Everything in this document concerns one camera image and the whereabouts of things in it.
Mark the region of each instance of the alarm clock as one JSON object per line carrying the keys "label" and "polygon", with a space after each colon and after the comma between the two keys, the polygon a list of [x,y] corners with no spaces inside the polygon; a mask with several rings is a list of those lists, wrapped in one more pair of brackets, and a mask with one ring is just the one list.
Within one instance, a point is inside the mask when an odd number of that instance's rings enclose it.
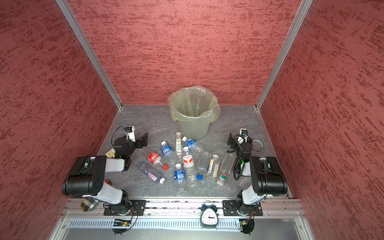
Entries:
{"label": "alarm clock", "polygon": [[203,205],[201,207],[201,216],[200,223],[202,225],[201,228],[216,228],[218,224],[218,216],[217,216],[217,207],[215,205]]}

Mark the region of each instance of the red textured wall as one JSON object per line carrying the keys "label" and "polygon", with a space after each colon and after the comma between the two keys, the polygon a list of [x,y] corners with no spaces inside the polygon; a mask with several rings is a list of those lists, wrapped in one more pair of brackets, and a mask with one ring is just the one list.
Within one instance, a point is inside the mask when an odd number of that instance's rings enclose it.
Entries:
{"label": "red textured wall", "polygon": [[0,3],[0,239],[48,239],[117,111],[54,0]]}
{"label": "red textured wall", "polygon": [[384,2],[315,0],[262,106],[317,240],[384,239]]}
{"label": "red textured wall", "polygon": [[301,0],[68,0],[125,104],[202,85],[255,104]]}

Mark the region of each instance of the black mounting plate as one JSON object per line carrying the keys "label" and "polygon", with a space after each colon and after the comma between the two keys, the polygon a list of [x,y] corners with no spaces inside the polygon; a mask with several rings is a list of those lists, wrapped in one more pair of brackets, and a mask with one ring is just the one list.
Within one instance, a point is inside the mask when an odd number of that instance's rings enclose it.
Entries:
{"label": "black mounting plate", "polygon": [[[254,216],[262,216],[263,215],[263,210],[258,202],[255,205],[250,206],[253,208],[253,215]],[[224,216],[242,216],[237,212],[237,205],[235,200],[224,200],[223,201],[223,212]]]}
{"label": "black mounting plate", "polygon": [[[144,210],[145,210],[145,203],[146,200],[130,200],[131,201],[131,207],[133,207],[133,216],[143,216]],[[114,205],[106,205],[104,210],[104,216],[121,216],[116,213],[116,207]]]}

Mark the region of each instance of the clear plastic bottle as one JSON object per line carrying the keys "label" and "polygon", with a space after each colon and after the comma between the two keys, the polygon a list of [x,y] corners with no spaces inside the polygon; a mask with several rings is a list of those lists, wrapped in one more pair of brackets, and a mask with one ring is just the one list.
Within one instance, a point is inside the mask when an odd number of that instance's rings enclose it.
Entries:
{"label": "clear plastic bottle", "polygon": [[187,173],[188,185],[196,185],[195,163],[193,162],[192,154],[189,152],[187,146],[185,146],[183,150],[184,170]]}
{"label": "clear plastic bottle", "polygon": [[161,152],[163,153],[164,158],[167,160],[168,164],[173,167],[176,164],[176,156],[173,153],[172,148],[166,141],[162,141],[161,146]]}
{"label": "clear plastic bottle", "polygon": [[153,165],[159,164],[163,167],[164,170],[168,169],[168,165],[161,160],[161,156],[157,154],[155,151],[153,151],[152,148],[143,147],[143,148],[138,148],[137,151],[139,151],[142,155],[144,155],[144,157],[147,157],[148,160]]}
{"label": "clear plastic bottle", "polygon": [[178,189],[178,192],[183,191],[184,188],[187,186],[187,180],[185,178],[185,171],[181,167],[181,163],[176,164],[173,176],[175,180],[176,189]]}
{"label": "clear plastic bottle", "polygon": [[220,165],[218,158],[219,157],[217,154],[213,154],[211,159],[209,160],[209,164],[207,168],[207,176],[208,176],[208,179],[211,181],[216,180],[216,177],[217,177],[218,167]]}
{"label": "clear plastic bottle", "polygon": [[203,177],[207,176],[208,163],[211,158],[209,152],[203,152],[200,155],[199,162],[197,163],[197,179],[203,180]]}
{"label": "clear plastic bottle", "polygon": [[181,132],[176,133],[176,141],[175,141],[175,155],[176,157],[182,157],[183,156],[183,144],[181,142]]}
{"label": "clear plastic bottle", "polygon": [[193,138],[183,137],[183,142],[185,145],[193,152],[198,154],[199,156],[205,151],[204,148]]}
{"label": "clear plastic bottle", "polygon": [[221,164],[219,172],[219,179],[217,179],[217,184],[220,186],[224,185],[225,179],[232,170],[233,162],[236,159],[236,152],[227,152],[225,154],[223,163]]}
{"label": "clear plastic bottle", "polygon": [[162,176],[161,173],[159,173],[155,169],[152,169],[151,165],[149,165],[146,162],[140,162],[139,163],[139,169],[140,169],[140,171],[142,171],[143,173],[148,175],[148,177],[152,181],[155,181],[155,182],[158,182],[158,183],[161,183],[161,184],[163,184],[166,181],[166,179]]}

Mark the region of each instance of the table surface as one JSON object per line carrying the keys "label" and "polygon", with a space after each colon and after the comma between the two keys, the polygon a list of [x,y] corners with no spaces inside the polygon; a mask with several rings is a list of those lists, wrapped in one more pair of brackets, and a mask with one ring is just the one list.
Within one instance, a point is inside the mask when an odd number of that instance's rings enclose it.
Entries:
{"label": "table surface", "polygon": [[[125,105],[114,129],[118,126],[135,126],[136,138],[148,133],[148,146],[159,154],[162,141],[166,141],[174,148],[175,133],[179,131],[178,123],[170,116],[169,106]],[[229,133],[237,134],[240,128],[246,128],[250,137],[259,139],[264,144],[261,151],[253,151],[252,155],[260,157],[270,155],[253,106],[221,106],[217,120],[210,124],[207,136],[199,140],[199,143],[211,153],[218,154],[221,163],[229,148],[227,145]],[[113,140],[121,136],[123,131],[117,131]],[[107,140],[109,144],[104,149],[104,154],[112,148],[110,139]],[[127,191],[130,197],[235,197],[240,190],[251,185],[250,177],[242,176],[235,181],[231,173],[224,186],[209,180],[198,181],[196,186],[187,186],[186,191],[180,193],[174,185],[173,166],[166,171],[153,166],[163,172],[166,178],[164,184],[159,184],[150,180],[138,169],[139,162],[149,162],[148,159],[135,151],[131,160],[132,164],[128,171],[105,174],[105,179],[110,179],[112,186]]]}

